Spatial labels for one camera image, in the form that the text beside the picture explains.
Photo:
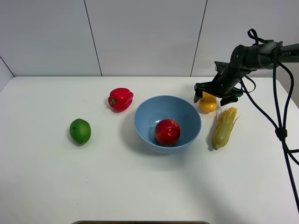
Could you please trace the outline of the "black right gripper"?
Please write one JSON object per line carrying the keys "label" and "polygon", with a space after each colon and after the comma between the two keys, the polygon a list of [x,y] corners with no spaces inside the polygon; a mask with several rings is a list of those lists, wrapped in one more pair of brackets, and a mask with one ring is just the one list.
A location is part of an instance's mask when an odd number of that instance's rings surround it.
{"label": "black right gripper", "polygon": [[228,81],[211,81],[205,83],[196,83],[194,86],[195,95],[194,103],[197,103],[203,98],[203,92],[209,93],[218,98],[222,98],[220,101],[221,106],[225,106],[230,103],[235,103],[238,101],[238,97],[243,95],[243,92],[237,88],[235,85],[238,83],[237,80]]}

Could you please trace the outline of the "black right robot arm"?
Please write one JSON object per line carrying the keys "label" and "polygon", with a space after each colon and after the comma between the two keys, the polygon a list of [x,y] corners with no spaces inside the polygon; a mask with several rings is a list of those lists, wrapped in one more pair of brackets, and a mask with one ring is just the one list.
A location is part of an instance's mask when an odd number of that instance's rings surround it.
{"label": "black right robot arm", "polygon": [[243,91],[235,88],[242,78],[256,70],[273,70],[278,63],[297,63],[299,45],[282,46],[278,42],[254,44],[250,47],[237,46],[232,52],[230,62],[215,61],[216,76],[211,82],[196,83],[194,103],[208,93],[221,98],[221,106],[235,103]]}

